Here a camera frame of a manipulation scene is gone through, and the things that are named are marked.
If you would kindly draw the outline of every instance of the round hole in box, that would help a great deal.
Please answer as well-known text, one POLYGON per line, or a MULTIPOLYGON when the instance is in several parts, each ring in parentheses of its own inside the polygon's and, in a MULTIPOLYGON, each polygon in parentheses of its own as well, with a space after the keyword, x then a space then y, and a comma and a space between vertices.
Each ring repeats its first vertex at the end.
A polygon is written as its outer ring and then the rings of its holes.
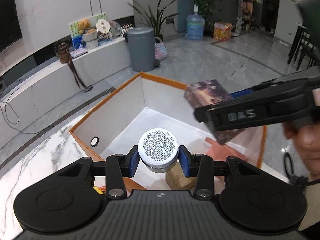
POLYGON ((99 143, 99 138, 98 137, 93 137, 91 140, 91 147, 96 147, 99 143))

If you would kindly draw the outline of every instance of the small brown box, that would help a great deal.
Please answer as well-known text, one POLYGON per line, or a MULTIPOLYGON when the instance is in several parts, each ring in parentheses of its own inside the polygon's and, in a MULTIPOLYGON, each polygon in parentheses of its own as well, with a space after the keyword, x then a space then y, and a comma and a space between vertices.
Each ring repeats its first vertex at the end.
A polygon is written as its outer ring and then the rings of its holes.
POLYGON ((192 189, 196 185, 197 178, 186 178, 183 175, 180 163, 165 173, 165 181, 172 190, 192 189))
MULTIPOLYGON (((184 98, 194 108, 201 106, 208 106, 221 101, 228 101, 232 99, 223 87, 216 80, 206 80, 191 85, 187 85, 184 98)), ((218 143, 221 145, 230 141, 233 137, 241 133, 244 129, 215 131, 212 122, 206 122, 206 126, 210 132, 215 136, 218 143)))

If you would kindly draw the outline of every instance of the open storage box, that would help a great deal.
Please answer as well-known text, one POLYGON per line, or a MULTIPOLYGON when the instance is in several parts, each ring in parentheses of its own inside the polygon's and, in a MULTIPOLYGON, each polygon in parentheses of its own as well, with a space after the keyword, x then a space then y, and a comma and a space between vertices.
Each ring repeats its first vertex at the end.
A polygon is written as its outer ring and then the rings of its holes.
MULTIPOLYGON (((193 108, 184 99, 186 85, 169 79, 138 73, 98 103, 70 133, 94 161, 113 154, 126 155, 140 137, 152 128, 164 128, 191 153, 205 153, 215 139, 203 123, 195 120, 193 108), (91 146, 94 137, 99 139, 91 146)), ((227 144, 260 167, 266 139, 266 127, 246 129, 227 144)), ((170 190, 164 173, 153 173, 140 160, 135 182, 149 190, 170 190)))

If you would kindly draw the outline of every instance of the gray ribbed plate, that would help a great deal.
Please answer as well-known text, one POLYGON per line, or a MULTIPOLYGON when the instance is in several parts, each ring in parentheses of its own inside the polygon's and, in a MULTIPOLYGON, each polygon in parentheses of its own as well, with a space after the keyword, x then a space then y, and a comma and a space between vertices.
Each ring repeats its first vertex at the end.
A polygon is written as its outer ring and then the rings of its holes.
POLYGON ((298 232, 257 236, 226 222, 211 202, 197 201, 188 191, 136 190, 125 200, 111 201, 97 220, 58 236, 23 232, 17 240, 302 240, 298 232))

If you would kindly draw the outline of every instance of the bag handle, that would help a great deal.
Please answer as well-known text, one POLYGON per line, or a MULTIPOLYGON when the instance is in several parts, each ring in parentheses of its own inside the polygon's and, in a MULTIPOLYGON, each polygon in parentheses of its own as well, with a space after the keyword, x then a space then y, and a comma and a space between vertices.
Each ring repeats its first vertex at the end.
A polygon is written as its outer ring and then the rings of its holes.
POLYGON ((156 41, 156 39, 158 39, 158 40, 160 41, 160 43, 163 42, 158 36, 155 36, 155 37, 153 38, 154 41, 156 41))

